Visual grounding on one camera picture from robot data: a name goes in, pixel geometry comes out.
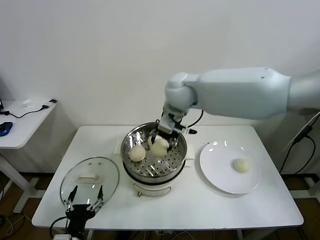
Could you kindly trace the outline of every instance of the pot lid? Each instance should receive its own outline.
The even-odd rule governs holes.
[[[62,203],[76,191],[72,204],[93,204],[103,193],[105,204],[114,194],[119,183],[117,165],[106,157],[91,157],[79,162],[65,175],[60,186]]]

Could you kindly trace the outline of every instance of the round plate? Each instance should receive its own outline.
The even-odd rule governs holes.
[[[247,159],[250,170],[236,171],[233,160]],[[214,141],[205,146],[200,154],[200,166],[205,177],[217,188],[231,194],[246,194],[258,185],[261,175],[259,163],[252,159],[241,146],[226,141]]]

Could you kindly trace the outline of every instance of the small side table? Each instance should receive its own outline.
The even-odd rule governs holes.
[[[27,112],[39,110],[41,106],[46,103],[46,101],[44,101],[39,104],[35,104],[34,106],[24,107],[22,101],[2,102],[4,110],[10,111],[16,116],[21,116]],[[3,122],[13,123],[13,127],[11,128],[9,134],[0,137],[0,150],[22,148],[55,106],[56,105],[54,104],[47,109],[30,113],[22,118],[15,118],[11,115],[0,115],[0,124]],[[32,178],[31,181],[28,182],[2,155],[0,155],[0,171],[2,171],[10,179],[8,184],[3,189],[3,194],[8,191],[12,183],[15,183],[23,190],[23,194],[13,210],[14,213],[21,213],[28,199],[41,199],[45,194],[44,190],[35,189],[35,185],[37,184],[39,178]]]

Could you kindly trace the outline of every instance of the table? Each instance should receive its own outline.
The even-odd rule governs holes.
[[[46,102],[47,100],[44,100],[33,106],[24,107],[22,101],[2,101],[4,111],[10,111],[18,117],[24,113],[39,110]],[[0,115],[0,124],[3,122],[13,123],[9,134],[0,137],[0,150],[22,148],[55,106],[54,104],[50,108],[30,113],[22,118],[15,118],[11,115]],[[14,213],[21,213],[29,198],[42,198],[44,195],[44,190],[35,189],[35,185],[39,180],[38,178],[32,178],[28,182],[2,155],[0,156],[0,170],[10,179],[3,189],[3,194],[7,192],[13,182],[23,190],[23,194],[13,210]]]
[[[134,126],[82,126],[77,131],[47,188],[33,218],[37,227],[49,227],[65,216],[59,198],[65,174],[80,161],[90,157],[111,158],[118,166],[120,180],[112,198],[90,219],[92,230],[222,230],[298,226],[304,219],[274,163],[252,126],[195,126],[196,135],[188,142],[196,152],[191,167],[176,178],[172,191],[161,197],[137,197],[122,159],[113,151],[120,138]],[[262,168],[259,185],[248,194],[232,195],[214,188],[201,172],[199,154],[213,141],[241,142]],[[64,228],[65,222],[56,224]]]

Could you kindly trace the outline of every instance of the perforated steamer tray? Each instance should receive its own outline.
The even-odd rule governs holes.
[[[147,143],[151,130],[158,127],[157,122],[149,122],[133,129],[121,144],[121,157],[126,172],[137,182],[146,185],[159,185],[174,179],[185,165],[187,142],[179,134],[177,146],[173,147],[164,157],[157,157],[150,151]],[[140,162],[133,162],[129,151],[135,145],[141,145],[146,150],[145,158]]]

